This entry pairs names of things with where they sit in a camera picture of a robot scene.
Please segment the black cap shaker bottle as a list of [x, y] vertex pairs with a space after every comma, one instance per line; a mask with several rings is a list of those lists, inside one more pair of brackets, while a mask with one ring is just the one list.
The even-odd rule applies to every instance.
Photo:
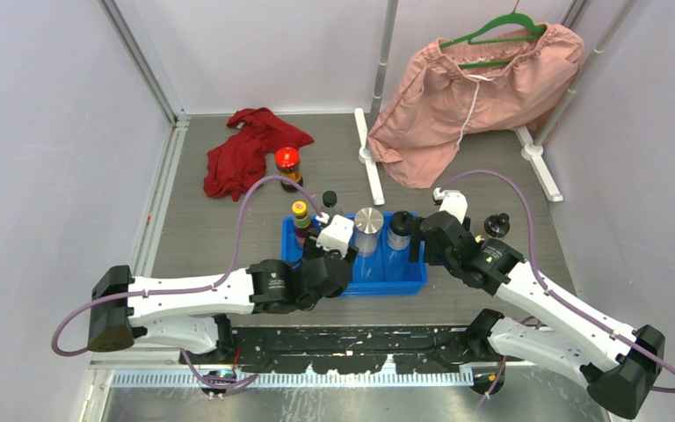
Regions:
[[389, 219], [387, 244], [393, 251], [403, 251], [410, 246], [414, 215], [409, 211], [396, 211]]

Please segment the yellow cap sauce bottle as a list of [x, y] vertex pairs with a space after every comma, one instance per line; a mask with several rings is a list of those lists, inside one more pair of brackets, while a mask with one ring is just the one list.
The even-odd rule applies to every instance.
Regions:
[[308, 204], [303, 200], [297, 200], [292, 204], [294, 223], [294, 235], [300, 249], [304, 247], [309, 230], [312, 228], [312, 219], [308, 212]]

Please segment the blue plastic divided bin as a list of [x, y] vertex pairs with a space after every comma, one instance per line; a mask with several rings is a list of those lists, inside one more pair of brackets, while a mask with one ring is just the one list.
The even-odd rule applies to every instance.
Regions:
[[376, 250], [369, 257], [357, 257], [352, 281], [343, 296], [414, 295], [428, 281], [422, 253], [417, 262], [411, 262], [410, 247], [396, 251], [388, 245], [387, 236], [393, 214], [385, 212], [382, 215], [384, 224]]

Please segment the silver lid grain jar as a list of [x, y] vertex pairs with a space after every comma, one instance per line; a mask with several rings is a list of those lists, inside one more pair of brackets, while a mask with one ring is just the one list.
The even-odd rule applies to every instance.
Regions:
[[363, 258], [374, 255], [379, 244], [384, 218], [380, 210], [363, 207], [354, 217], [353, 243]]

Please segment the clear bottle black cap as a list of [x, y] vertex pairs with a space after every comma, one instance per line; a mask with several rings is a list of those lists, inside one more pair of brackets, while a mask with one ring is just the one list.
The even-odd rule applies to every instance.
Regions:
[[336, 192], [328, 190], [323, 193], [320, 214], [326, 215], [329, 219], [335, 215], [345, 215], [344, 210], [338, 205]]

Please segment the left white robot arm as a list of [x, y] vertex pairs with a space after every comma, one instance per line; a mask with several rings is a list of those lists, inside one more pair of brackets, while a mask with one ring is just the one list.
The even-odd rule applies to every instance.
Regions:
[[223, 363], [234, 354], [235, 340], [217, 327], [215, 317], [311, 310], [346, 290], [358, 252], [352, 244], [326, 251], [310, 238], [298, 261], [265, 259], [229, 276], [145, 278], [128, 266], [113, 266], [91, 292], [96, 306], [87, 347], [109, 353], [150, 343]]

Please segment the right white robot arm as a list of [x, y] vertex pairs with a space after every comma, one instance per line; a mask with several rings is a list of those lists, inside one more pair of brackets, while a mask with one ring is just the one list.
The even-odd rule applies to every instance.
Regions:
[[488, 360], [496, 353], [531, 361], [585, 388], [612, 414], [637, 416], [661, 372], [646, 354], [663, 357], [663, 333], [648, 324], [635, 329], [581, 302], [505, 242], [476, 240], [447, 211], [415, 218], [411, 235], [413, 244], [425, 245], [434, 265], [548, 327], [538, 331], [483, 309], [463, 335], [475, 358]]

